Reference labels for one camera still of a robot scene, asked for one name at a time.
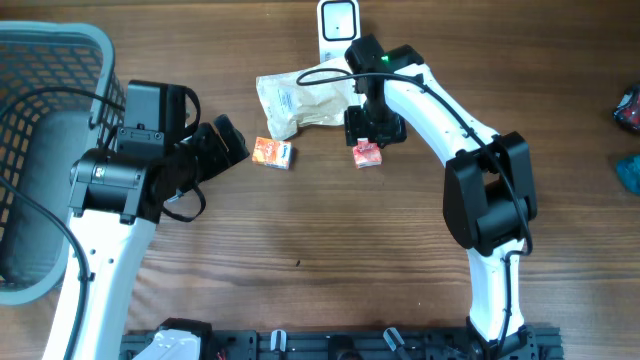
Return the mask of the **red Kleenex tissue pack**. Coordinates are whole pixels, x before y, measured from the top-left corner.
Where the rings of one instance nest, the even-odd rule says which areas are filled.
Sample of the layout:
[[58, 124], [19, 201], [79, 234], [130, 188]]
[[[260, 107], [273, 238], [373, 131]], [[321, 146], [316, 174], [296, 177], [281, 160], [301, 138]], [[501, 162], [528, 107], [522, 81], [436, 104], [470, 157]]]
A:
[[358, 169], [382, 164], [379, 146], [375, 142], [371, 143], [367, 138], [358, 138], [352, 152], [355, 166]]

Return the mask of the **orange packaged item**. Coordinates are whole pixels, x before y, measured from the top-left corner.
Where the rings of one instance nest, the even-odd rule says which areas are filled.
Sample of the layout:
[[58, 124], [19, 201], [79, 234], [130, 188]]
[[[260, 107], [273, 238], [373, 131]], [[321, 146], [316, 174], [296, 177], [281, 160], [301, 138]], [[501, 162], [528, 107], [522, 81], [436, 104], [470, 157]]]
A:
[[292, 152], [293, 146], [288, 141], [257, 137], [252, 154], [252, 162], [267, 167], [288, 170]]

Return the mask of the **clear plastic bag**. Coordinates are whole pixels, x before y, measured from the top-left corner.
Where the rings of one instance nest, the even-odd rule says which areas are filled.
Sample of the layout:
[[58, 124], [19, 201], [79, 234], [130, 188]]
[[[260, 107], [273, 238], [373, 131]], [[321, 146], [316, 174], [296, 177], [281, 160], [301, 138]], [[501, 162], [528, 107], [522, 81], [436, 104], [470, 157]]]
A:
[[361, 105], [364, 96], [356, 94], [353, 81], [299, 86], [296, 79], [311, 70], [337, 68], [350, 73], [344, 59], [334, 58], [314, 67], [256, 78], [256, 90], [275, 140], [293, 137], [301, 127], [342, 126], [344, 111]]

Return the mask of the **dark red item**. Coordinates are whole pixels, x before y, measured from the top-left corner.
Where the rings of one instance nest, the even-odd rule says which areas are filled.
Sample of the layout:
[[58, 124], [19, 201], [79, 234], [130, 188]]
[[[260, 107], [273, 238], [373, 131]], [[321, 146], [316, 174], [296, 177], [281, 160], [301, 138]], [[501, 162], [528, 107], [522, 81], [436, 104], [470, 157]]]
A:
[[612, 113], [614, 121], [625, 130], [639, 133], [639, 84], [629, 86]]

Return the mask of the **blue liquid bottle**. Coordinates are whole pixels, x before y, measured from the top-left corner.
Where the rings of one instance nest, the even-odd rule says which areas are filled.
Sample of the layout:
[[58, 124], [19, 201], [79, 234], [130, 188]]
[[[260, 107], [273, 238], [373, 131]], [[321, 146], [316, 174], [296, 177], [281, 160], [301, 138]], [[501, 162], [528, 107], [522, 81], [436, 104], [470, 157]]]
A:
[[640, 155], [628, 156], [616, 163], [615, 170], [624, 187], [635, 195], [640, 194]]

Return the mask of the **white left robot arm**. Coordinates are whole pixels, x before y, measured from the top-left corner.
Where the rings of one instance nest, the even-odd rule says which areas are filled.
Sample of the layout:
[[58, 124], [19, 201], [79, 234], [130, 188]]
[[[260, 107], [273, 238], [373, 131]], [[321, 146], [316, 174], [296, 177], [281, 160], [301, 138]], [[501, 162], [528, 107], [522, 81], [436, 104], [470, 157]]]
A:
[[167, 209], [192, 192], [207, 204], [201, 184], [249, 155], [225, 115], [187, 119], [200, 104], [183, 85], [132, 81], [119, 109], [122, 124], [72, 166], [69, 219], [62, 229], [70, 252], [44, 356], [115, 359], [142, 259]]

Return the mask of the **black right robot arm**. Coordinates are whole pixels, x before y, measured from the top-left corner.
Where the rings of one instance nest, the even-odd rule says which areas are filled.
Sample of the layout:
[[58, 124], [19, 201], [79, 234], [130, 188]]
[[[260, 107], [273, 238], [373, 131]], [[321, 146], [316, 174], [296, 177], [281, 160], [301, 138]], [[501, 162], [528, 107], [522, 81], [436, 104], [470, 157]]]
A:
[[401, 143], [413, 127], [436, 153], [445, 168], [443, 216], [470, 264], [473, 343], [485, 358], [509, 355], [524, 329], [518, 266], [532, 251], [528, 224], [537, 215], [528, 144], [471, 116], [409, 45], [386, 52], [368, 35], [345, 59], [365, 97], [344, 113], [348, 144]]

